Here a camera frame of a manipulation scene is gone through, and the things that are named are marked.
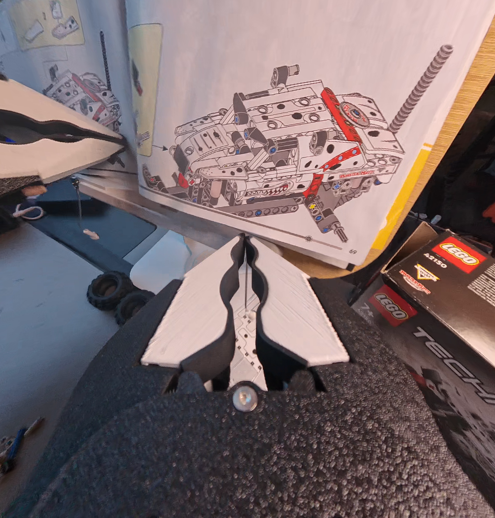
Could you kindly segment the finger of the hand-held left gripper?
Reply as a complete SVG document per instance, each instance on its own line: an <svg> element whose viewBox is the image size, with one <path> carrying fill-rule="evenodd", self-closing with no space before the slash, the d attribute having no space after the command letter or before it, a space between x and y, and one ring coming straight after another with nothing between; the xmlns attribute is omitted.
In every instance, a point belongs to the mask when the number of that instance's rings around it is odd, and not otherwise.
<svg viewBox="0 0 495 518"><path fill-rule="evenodd" d="M0 144L25 145L41 139L73 144L95 139L120 148L125 138L17 81L0 77Z"/></svg>
<svg viewBox="0 0 495 518"><path fill-rule="evenodd" d="M0 197L70 176L126 146L126 139L113 132L0 130Z"/></svg>

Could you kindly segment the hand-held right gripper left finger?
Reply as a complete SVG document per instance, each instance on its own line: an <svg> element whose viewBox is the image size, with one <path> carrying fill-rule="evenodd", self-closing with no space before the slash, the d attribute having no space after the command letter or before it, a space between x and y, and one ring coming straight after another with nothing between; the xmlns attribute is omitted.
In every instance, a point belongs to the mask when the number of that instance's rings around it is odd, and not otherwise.
<svg viewBox="0 0 495 518"><path fill-rule="evenodd" d="M185 274L152 335L141 365L218 377L235 351L231 299L239 289L245 237L235 237Z"/></svg>

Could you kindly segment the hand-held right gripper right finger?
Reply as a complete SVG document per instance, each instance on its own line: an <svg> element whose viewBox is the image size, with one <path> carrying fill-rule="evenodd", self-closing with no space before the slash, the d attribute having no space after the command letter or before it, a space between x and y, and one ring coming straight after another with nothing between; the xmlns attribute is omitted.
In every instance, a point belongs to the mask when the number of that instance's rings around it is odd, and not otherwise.
<svg viewBox="0 0 495 518"><path fill-rule="evenodd" d="M252 289L259 299L256 347L268 369L346 363L349 354L309 276L257 238L248 238Z"/></svg>

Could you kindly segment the white sticker sheet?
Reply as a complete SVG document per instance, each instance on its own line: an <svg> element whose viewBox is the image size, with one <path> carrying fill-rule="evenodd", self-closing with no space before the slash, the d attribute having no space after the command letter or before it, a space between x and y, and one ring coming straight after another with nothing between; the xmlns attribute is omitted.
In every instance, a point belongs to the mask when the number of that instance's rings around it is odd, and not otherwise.
<svg viewBox="0 0 495 518"><path fill-rule="evenodd" d="M256 353L256 314L259 298L252 289L252 271L246 260L239 270L239 289L231 299L236 333L229 388L251 382L266 391L263 367Z"/></svg>

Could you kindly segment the black knobby lego tire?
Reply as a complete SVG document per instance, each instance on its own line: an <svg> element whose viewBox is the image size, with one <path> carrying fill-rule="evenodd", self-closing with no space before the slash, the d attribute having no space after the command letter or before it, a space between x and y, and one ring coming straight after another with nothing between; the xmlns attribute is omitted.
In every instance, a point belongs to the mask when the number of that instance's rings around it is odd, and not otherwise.
<svg viewBox="0 0 495 518"><path fill-rule="evenodd" d="M128 275L120 271L108 271L89 284L87 300L99 310L114 310L121 300L135 289Z"/></svg>
<svg viewBox="0 0 495 518"><path fill-rule="evenodd" d="M124 325L154 296L155 294L151 291L140 289L127 294L115 308L115 321L118 326Z"/></svg>

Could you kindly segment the lego set box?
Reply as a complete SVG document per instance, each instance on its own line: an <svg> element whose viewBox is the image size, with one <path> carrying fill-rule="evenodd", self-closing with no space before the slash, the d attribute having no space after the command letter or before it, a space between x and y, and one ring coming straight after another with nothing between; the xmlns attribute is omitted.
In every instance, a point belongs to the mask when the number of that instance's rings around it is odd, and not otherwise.
<svg viewBox="0 0 495 518"><path fill-rule="evenodd" d="M495 259L420 223L350 305L378 327L495 510Z"/></svg>

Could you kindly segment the lego instruction booklet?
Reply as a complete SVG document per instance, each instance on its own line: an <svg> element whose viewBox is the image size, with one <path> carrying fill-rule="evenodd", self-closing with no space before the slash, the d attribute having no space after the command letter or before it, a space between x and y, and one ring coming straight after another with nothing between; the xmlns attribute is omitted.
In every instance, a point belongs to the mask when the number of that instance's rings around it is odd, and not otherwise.
<svg viewBox="0 0 495 518"><path fill-rule="evenodd" d="M495 1L0 1L0 73L126 139L77 173L352 269L493 23Z"/></svg>

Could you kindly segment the cluster of small lego pieces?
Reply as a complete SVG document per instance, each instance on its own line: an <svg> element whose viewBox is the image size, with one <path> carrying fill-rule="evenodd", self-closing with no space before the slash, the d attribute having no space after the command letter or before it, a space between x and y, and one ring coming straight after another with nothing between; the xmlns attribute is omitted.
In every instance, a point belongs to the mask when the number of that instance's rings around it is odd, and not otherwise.
<svg viewBox="0 0 495 518"><path fill-rule="evenodd" d="M24 438L32 435L43 425L44 421L44 417L39 417L28 427L19 429L14 436L5 436L0 440L0 479L14 469Z"/></svg>

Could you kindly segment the white book stand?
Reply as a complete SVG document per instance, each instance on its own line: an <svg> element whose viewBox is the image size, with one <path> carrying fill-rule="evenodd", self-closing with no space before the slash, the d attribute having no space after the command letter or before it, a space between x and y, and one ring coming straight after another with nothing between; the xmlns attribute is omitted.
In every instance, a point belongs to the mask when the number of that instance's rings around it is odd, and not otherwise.
<svg viewBox="0 0 495 518"><path fill-rule="evenodd" d="M101 177L78 173L83 194L154 224L153 237L136 246L125 260L130 277L141 289L158 293L169 281L181 279L188 269L225 245L238 230L176 209L140 195L134 175Z"/></svg>

